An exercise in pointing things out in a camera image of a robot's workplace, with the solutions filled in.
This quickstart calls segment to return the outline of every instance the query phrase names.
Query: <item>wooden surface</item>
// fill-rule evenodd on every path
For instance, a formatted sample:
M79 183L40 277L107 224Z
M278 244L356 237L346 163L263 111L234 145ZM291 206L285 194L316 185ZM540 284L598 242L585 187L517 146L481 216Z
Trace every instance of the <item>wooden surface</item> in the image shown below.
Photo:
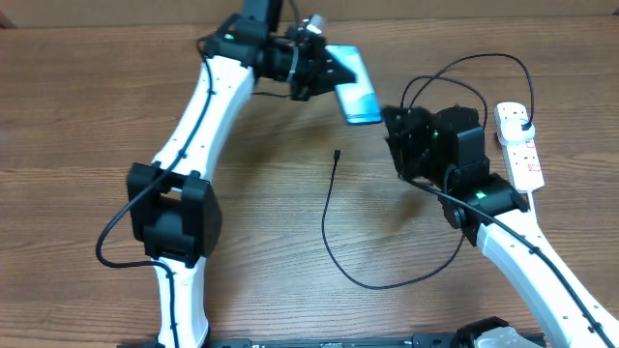
M619 0L295 0L329 20L611 15ZM284 2L282 18L292 21ZM17 28L220 23L242 0L0 0Z
M591 293L619 316L619 18L451 19L331 23L360 47L383 103L458 57L506 52L533 75L546 187L540 225ZM95 241L126 202L125 176L167 140L192 94L201 26L6 30L0 34L0 346L113 347L159 330L153 270L110 270ZM519 67L472 61L450 76L490 107L528 101ZM283 92L262 83L259 90ZM434 111L475 96L441 82ZM492 169L505 174L494 122ZM453 331L491 315L538 325L506 278L466 245L422 283L369 291L346 280L320 238L333 150L342 157L328 238L359 280L387 284L446 260L458 233L435 198L398 180L381 125L351 128L333 94L307 103L256 97L240 115L214 186L224 214L207 267L214 337L404 336ZM112 260L144 259L125 219Z

